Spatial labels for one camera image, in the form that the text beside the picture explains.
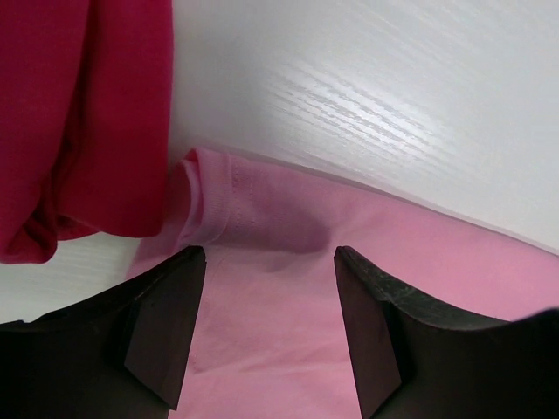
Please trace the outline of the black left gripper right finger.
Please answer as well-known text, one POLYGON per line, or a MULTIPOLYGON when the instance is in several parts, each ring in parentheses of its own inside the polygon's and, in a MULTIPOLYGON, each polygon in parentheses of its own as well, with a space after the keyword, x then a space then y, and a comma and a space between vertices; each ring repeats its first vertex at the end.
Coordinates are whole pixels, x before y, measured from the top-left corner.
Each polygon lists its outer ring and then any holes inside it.
POLYGON ((556 309, 515 321, 473 313, 348 246, 335 276, 362 417, 557 417, 556 309))

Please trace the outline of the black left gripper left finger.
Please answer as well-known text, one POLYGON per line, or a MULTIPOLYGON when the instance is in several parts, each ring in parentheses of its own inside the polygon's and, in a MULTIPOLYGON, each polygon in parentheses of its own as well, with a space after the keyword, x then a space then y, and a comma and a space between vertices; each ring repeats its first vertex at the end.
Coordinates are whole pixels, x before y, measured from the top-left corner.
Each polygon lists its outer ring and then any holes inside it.
POLYGON ((166 418, 204 286, 200 247, 79 303, 1 326, 4 418, 166 418))

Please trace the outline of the light pink t-shirt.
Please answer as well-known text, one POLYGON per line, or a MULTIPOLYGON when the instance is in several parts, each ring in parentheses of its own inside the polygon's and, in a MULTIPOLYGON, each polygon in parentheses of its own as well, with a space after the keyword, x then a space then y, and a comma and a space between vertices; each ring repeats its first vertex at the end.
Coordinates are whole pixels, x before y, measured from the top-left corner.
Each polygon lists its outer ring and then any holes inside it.
POLYGON ((360 415, 334 254, 350 246, 439 299, 501 319, 558 303, 558 259, 400 199, 290 168, 190 151, 136 275, 190 245, 206 278, 176 418, 360 415))

